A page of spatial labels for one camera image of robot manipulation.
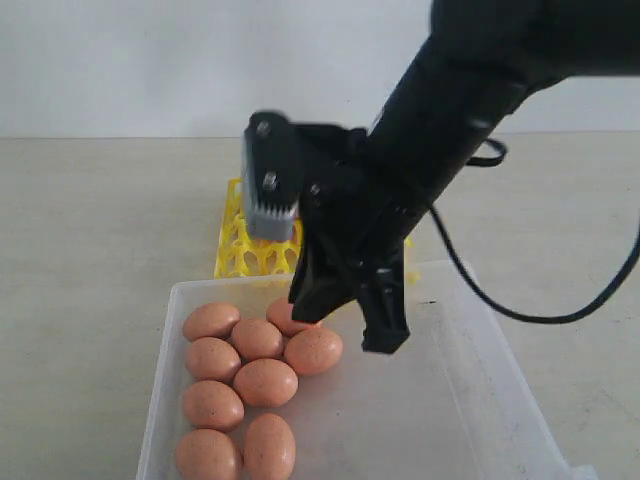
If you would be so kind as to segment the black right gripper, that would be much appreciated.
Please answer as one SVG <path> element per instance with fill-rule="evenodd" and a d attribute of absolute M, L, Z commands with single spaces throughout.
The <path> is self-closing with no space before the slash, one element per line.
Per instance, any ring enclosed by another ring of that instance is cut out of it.
<path fill-rule="evenodd" d="M 318 323 L 357 300 L 362 350 L 394 354 L 409 338 L 402 241 L 425 215 L 420 128 L 295 126 L 306 185 L 305 235 L 288 301 L 292 319 Z"/>

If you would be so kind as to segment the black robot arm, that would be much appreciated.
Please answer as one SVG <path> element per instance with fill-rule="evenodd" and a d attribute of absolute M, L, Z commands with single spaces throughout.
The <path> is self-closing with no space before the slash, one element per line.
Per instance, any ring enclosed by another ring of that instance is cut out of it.
<path fill-rule="evenodd" d="M 289 299 L 315 323 L 350 301 L 366 351 L 408 338 L 402 246 L 497 125 L 577 76 L 639 72 L 635 1 L 436 1 L 430 33 L 370 131 L 300 124 L 323 167 L 300 199 L 304 240 Z"/>

